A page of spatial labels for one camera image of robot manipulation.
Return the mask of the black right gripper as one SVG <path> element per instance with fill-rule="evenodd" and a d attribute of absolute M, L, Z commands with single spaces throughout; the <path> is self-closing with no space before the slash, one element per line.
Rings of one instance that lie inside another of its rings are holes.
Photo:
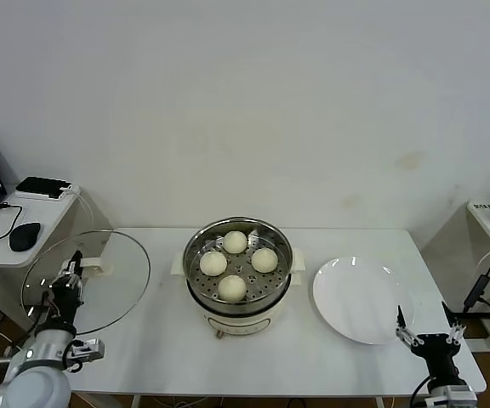
<path fill-rule="evenodd" d="M 398 305 L 396 336 L 411 349 L 414 355 L 424 360 L 431 379 L 457 381 L 459 371 L 454 364 L 453 357 L 460 351 L 460 342 L 466 326 L 445 302 L 442 302 L 442 308 L 450 326 L 449 333 L 416 335 L 407 328 L 402 307 Z"/>

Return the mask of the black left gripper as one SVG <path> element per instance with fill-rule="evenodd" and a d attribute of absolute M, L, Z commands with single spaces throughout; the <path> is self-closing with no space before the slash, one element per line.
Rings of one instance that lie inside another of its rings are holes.
<path fill-rule="evenodd" d="M 61 265 L 61 269 L 50 285 L 52 311 L 42 328 L 74 328 L 78 308 L 83 304 L 83 253 L 76 250 L 72 261 Z"/>

